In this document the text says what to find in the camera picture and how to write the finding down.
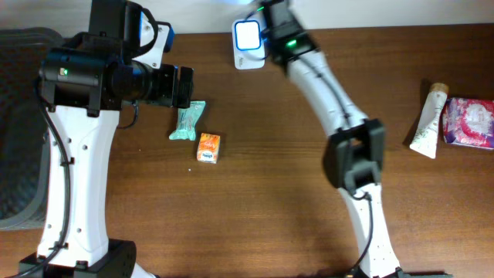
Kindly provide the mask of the mint toilet tissue wipes pack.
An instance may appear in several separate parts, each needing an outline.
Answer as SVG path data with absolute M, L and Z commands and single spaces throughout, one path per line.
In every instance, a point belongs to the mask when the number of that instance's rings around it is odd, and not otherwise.
M 178 122 L 176 129 L 169 135 L 171 141 L 196 139 L 196 124 L 206 107 L 203 100 L 191 101 L 189 108 L 178 109 Z

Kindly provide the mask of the orange tissue pack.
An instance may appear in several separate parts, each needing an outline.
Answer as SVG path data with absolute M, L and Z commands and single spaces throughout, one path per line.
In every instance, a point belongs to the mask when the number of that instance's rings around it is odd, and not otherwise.
M 221 137 L 216 134 L 202 133 L 197 150 L 197 160 L 204 163 L 216 164 L 218 161 Z

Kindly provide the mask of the white tube with cork cap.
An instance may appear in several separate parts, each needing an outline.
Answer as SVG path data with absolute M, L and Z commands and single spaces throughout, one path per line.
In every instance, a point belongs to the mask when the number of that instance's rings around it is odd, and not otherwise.
M 443 83 L 433 83 L 422 108 L 418 127 L 410 149 L 428 158 L 435 159 L 438 145 L 439 119 L 449 88 Z

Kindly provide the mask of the red purple floral tissue pack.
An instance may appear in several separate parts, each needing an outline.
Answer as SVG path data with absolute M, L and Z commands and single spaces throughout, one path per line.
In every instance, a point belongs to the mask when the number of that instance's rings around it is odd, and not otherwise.
M 446 100 L 442 130 L 447 144 L 493 150 L 493 101 Z

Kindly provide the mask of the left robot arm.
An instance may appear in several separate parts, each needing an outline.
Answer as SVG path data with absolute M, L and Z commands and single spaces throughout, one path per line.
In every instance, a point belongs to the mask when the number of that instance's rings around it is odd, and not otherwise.
M 49 128 L 46 224 L 20 277 L 147 276 L 136 244 L 107 235 L 107 172 L 124 104 L 191 104 L 193 69 L 162 61 L 173 39 L 142 5 L 95 1 L 88 30 L 42 61 L 33 89 Z

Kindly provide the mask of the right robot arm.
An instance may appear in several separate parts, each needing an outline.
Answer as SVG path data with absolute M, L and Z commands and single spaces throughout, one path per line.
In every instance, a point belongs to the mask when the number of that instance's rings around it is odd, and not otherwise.
M 262 1 L 259 9 L 273 62 L 303 93 L 327 136 L 323 170 L 347 206 L 358 244 L 359 257 L 346 275 L 403 277 L 382 205 L 384 125 L 350 99 L 288 1 Z

